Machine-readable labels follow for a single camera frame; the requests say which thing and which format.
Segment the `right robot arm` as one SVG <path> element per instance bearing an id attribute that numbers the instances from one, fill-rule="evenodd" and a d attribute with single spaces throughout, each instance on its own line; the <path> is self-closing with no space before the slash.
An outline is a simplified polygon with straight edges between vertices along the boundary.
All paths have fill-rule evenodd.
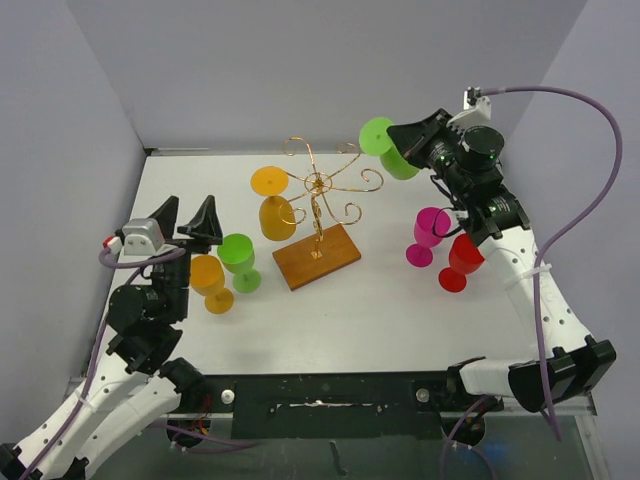
<path id="1" fill-rule="evenodd" d="M 387 134 L 401 157 L 428 168 L 444 183 L 460 224 L 502 282 L 526 331 L 544 347 L 531 360 L 463 364 L 445 384 L 448 402 L 469 408 L 481 395 L 506 396 L 529 412 L 539 412 L 591 391 L 617 358 L 608 340 L 596 340 L 564 299 L 545 263 L 527 214 L 507 189 L 498 166 L 503 136 L 489 126 L 461 129 L 438 110 L 410 124 L 392 125 Z"/>

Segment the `magenta wine glass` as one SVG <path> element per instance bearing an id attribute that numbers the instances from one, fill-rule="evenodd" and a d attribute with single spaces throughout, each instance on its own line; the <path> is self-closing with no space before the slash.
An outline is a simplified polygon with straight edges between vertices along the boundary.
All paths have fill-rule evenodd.
<path id="1" fill-rule="evenodd" d="M 451 219 L 442 209 L 426 207 L 420 210 L 413 229 L 415 242 L 405 252 L 407 261 L 414 267 L 429 266 L 434 259 L 433 249 L 442 242 L 450 227 Z"/>

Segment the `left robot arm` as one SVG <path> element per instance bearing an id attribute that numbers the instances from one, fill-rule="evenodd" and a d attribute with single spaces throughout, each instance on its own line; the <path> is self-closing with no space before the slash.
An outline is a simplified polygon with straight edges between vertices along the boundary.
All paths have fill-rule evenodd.
<path id="1" fill-rule="evenodd" d="M 223 239 L 215 198 L 177 225 L 179 199 L 131 219 L 108 237 L 102 266 L 130 269 L 111 294 L 85 379 L 30 435 L 1 446 L 6 479 L 86 479 L 133 434 L 157 417 L 200 405 L 205 376 L 172 353 L 188 314 L 191 257 Z"/>

